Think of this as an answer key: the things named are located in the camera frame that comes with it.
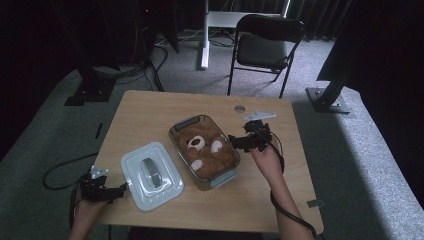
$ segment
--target black curtain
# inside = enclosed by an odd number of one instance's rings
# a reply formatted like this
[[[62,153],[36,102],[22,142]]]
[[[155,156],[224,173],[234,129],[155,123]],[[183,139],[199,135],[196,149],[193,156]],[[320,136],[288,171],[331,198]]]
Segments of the black curtain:
[[[358,0],[318,80],[357,90],[424,205],[424,2]]]

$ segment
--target clear plastic object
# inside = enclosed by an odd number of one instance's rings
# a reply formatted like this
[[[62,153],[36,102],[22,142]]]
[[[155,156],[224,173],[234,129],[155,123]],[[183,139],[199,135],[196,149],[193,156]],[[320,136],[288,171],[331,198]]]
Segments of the clear plastic object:
[[[159,207],[184,189],[180,173],[159,142],[125,154],[121,166],[134,201],[142,211]]]

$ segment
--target wooden table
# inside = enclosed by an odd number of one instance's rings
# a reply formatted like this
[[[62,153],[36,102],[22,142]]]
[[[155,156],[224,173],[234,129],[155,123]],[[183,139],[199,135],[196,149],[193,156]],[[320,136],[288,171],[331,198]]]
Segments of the wooden table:
[[[246,111],[237,113],[242,105]],[[225,134],[245,136],[243,116],[255,111],[275,112],[264,119],[281,140],[286,160],[284,173],[290,191],[306,221],[317,233],[323,231],[318,207],[309,208],[315,199],[308,165],[303,152],[291,103],[283,99],[214,96],[185,93],[128,91],[115,114],[95,162],[109,169],[106,186],[125,182],[121,158],[151,142],[161,142],[184,181],[184,191],[150,212],[140,211],[128,190],[122,199],[106,207],[99,223],[246,232],[278,232],[275,209],[269,199],[269,185],[250,153],[238,150],[241,161],[238,176],[217,189],[199,190],[186,165],[172,144],[168,131],[177,122],[191,116],[211,117]]]

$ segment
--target metal stand base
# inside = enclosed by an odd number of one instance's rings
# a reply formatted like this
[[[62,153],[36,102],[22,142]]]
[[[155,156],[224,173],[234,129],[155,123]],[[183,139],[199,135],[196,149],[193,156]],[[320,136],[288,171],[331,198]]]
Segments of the metal stand base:
[[[104,80],[96,92],[87,92],[81,82],[73,97],[66,100],[65,106],[83,106],[85,102],[107,102],[112,94],[116,79]]]
[[[325,88],[307,88],[306,92],[308,93],[309,100],[311,100],[312,105],[316,112],[325,112],[325,113],[342,113],[349,114],[350,110],[346,107],[345,102],[343,101],[342,96],[339,96],[337,100],[331,104],[331,106],[322,105],[319,102],[319,97],[324,93]]]

